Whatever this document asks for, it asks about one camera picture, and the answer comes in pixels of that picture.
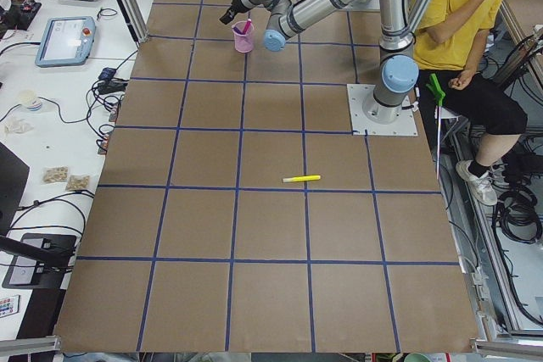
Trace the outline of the pink highlighter pen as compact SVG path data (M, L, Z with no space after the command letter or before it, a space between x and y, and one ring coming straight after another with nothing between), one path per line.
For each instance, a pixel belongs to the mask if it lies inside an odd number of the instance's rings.
M251 20L251 19L247 19L246 22L245 22L245 24L244 24L244 27L243 27L243 29L242 29L242 31L241 31L241 34L242 34L242 35L247 34L248 31L249 31L249 29L250 29L250 27L251 27L251 25L252 25L252 20Z

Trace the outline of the purple highlighter pen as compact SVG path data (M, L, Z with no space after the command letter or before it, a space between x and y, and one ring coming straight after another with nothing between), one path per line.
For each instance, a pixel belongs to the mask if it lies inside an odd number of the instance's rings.
M239 35L243 34L243 32L235 25L232 26L232 30L234 31L234 33L237 33Z

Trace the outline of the pink plastic cup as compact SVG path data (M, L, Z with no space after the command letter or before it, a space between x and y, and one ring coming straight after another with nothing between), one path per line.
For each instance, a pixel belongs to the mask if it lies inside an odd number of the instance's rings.
M246 20L242 20L233 25L237 26L240 30L242 30L245 22ZM238 51L239 53L249 53L253 50L253 47L254 47L253 31L254 31L253 22L248 33L245 35L239 35L237 33L234 33L234 31L232 31L233 37L234 37L234 48L236 51Z

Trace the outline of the white paper cup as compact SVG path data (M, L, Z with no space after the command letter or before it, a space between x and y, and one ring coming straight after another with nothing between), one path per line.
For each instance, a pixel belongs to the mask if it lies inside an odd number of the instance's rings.
M21 91L19 101L24 108L30 111L38 111L42 108L42 100L32 90Z

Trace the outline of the lower blue teach pendant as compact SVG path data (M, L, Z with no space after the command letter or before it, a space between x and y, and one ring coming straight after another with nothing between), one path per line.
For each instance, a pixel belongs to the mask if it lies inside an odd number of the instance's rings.
M35 65L41 68L83 65L96 34L90 16L51 18L46 24Z

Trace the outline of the yellow highlighter pen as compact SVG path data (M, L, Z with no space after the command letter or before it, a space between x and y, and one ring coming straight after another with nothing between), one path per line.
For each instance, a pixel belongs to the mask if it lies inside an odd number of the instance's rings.
M298 175L291 177L282 178L283 183L296 183L296 182L310 182L310 181L319 181L321 180L320 175Z

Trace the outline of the person in yellow shirt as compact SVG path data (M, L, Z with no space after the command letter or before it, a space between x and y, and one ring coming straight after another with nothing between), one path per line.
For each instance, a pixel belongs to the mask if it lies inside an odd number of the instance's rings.
M524 134L523 108L479 73L490 30L502 0L431 0L418 25L413 58L419 67L419 109L430 148L438 141L434 95L428 79L436 75L446 109L485 128L472 160L456 164L456 173L483 205L497 203L489 180L491 165Z

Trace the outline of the snack packet right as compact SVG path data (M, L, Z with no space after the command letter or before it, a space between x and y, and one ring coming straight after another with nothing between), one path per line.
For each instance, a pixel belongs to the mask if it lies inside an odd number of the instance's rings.
M66 191L83 191L89 188L91 176L89 175L70 175L67 179Z

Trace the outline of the snack packet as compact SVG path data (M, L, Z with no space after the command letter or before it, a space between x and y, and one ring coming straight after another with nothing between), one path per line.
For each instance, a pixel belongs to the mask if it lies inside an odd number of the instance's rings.
M68 176L69 168L67 166L47 167L43 171L42 182L44 184L67 182Z
M83 191L89 188L91 176L89 175L70 175L67 179L66 191Z

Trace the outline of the snack packet left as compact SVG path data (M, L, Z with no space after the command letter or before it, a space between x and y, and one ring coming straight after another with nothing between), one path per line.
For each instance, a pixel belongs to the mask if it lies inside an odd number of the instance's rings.
M42 182L44 184L67 182L68 176L69 168L67 166L47 167L43 171Z

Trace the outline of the colourful remote control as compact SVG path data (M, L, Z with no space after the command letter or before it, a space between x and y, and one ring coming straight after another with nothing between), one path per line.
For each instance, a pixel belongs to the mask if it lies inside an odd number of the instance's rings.
M20 311L20 295L15 294L0 299L0 318L16 315Z

